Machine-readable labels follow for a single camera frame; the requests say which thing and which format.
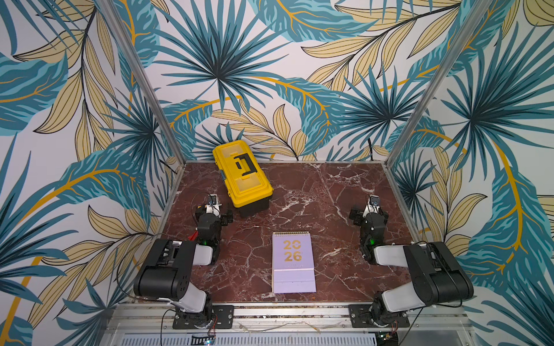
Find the purple calendar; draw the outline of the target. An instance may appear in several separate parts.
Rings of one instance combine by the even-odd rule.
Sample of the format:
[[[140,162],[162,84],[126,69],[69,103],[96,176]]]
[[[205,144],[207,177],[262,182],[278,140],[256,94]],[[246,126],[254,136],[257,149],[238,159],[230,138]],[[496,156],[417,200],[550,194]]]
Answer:
[[[275,294],[317,291],[310,232],[272,234],[272,289]]]

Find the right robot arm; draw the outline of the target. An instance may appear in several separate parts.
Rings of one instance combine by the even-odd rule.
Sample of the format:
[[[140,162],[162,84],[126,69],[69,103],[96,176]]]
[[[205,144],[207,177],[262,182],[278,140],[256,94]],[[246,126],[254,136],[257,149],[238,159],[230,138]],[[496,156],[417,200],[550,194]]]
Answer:
[[[378,206],[352,208],[349,219],[360,228],[360,250],[369,264],[406,268],[410,275],[410,282],[376,294],[374,319],[437,304],[461,305],[473,297],[471,280],[445,243],[385,244],[389,216]]]

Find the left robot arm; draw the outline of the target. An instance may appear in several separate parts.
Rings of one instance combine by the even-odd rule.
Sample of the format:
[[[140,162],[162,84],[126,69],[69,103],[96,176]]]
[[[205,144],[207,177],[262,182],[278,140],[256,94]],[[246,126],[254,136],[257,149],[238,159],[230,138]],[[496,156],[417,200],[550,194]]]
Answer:
[[[193,267],[214,265],[220,254],[222,228],[234,220],[232,210],[220,213],[215,207],[195,212],[197,235],[193,240],[157,239],[134,280],[139,298],[167,301],[184,314],[210,319],[209,294],[191,282]]]

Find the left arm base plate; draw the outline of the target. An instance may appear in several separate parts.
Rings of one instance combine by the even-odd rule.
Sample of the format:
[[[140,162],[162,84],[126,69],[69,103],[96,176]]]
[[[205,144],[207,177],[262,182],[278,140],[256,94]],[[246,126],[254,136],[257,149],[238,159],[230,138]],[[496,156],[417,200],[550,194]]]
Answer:
[[[235,315],[233,305],[207,306],[200,313],[189,313],[178,311],[174,321],[174,330],[230,330]]]

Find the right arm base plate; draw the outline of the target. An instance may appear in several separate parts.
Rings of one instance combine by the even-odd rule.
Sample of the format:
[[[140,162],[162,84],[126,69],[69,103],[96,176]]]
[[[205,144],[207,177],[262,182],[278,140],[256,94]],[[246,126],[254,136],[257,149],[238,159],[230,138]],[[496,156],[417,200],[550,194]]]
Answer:
[[[405,311],[389,312],[379,304],[351,304],[348,310],[353,328],[410,326]]]

